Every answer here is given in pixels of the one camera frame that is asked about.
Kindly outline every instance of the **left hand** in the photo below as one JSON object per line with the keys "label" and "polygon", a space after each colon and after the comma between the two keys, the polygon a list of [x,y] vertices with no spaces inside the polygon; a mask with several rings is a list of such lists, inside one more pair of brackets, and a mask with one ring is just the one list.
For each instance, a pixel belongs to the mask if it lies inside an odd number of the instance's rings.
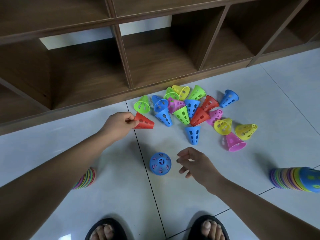
{"label": "left hand", "polygon": [[131,129],[136,127],[139,121],[134,120],[130,112],[118,112],[111,115],[98,133],[108,135],[113,141],[124,138]]}

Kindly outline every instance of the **red cone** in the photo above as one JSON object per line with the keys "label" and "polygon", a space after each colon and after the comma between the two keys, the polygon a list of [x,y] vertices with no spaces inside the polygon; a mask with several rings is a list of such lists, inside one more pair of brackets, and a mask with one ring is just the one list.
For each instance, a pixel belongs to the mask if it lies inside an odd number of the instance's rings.
{"label": "red cone", "polygon": [[192,126],[196,126],[208,119],[210,119],[210,116],[207,114],[207,112],[205,112],[202,108],[197,108],[190,121],[190,124]]}
{"label": "red cone", "polygon": [[216,107],[219,107],[218,101],[209,95],[206,96],[205,101],[201,105],[201,108],[203,109],[204,112],[212,110],[213,108],[216,108]]}
{"label": "red cone", "polygon": [[137,112],[134,120],[138,120],[139,124],[134,127],[134,129],[153,129],[155,123],[149,120],[147,117],[143,116],[141,113]]}

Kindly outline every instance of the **white tile floor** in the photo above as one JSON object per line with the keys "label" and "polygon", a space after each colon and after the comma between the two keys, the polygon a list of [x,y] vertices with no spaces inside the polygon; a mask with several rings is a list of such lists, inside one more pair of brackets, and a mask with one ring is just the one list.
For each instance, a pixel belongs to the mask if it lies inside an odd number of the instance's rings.
{"label": "white tile floor", "polygon": [[[218,100],[225,89],[234,90],[240,100],[223,109],[224,116],[233,119],[233,127],[238,123],[258,125],[246,148],[230,153],[223,148],[222,137],[204,122],[195,148],[206,153],[225,177],[320,228],[319,194],[276,189],[267,177],[270,167],[320,165],[318,74],[320,49],[188,85],[198,84]],[[109,115],[128,108],[135,114],[135,101],[1,136],[0,186],[92,135]],[[128,239],[164,240],[173,236],[171,239],[180,240],[186,239],[186,229],[203,213],[218,214],[230,239],[257,239],[220,199],[193,179],[178,174],[176,154],[190,145],[184,125],[172,116],[173,126],[167,128],[152,113],[146,116],[155,122],[154,129],[136,129],[106,149],[95,164],[97,181],[71,191],[33,240],[63,236],[82,240],[105,216],[119,219]],[[163,177],[148,169],[155,152],[167,153],[172,159],[172,169]]]}

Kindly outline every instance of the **forearm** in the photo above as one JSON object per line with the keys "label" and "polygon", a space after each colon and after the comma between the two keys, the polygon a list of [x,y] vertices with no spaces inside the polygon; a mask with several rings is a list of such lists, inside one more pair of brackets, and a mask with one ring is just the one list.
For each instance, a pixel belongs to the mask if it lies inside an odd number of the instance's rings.
{"label": "forearm", "polygon": [[216,195],[260,240],[320,239],[320,230],[310,224],[224,177],[218,181]]}
{"label": "forearm", "polygon": [[1,187],[3,238],[30,239],[93,161],[113,143],[108,138],[97,133]]}

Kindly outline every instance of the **hand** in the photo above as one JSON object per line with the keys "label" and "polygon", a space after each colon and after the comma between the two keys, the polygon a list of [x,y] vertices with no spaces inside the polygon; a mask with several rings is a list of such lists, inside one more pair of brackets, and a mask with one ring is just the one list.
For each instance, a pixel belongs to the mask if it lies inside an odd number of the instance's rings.
{"label": "hand", "polygon": [[179,173],[182,174],[189,170],[186,174],[186,179],[193,176],[199,184],[203,185],[210,193],[215,195],[218,180],[224,177],[214,167],[210,159],[193,147],[188,147],[180,151],[178,156],[177,162],[183,166],[179,170]]}
{"label": "hand", "polygon": [[108,135],[113,141],[124,138],[131,129],[136,127],[139,121],[134,120],[130,112],[118,112],[111,115],[98,133]]}

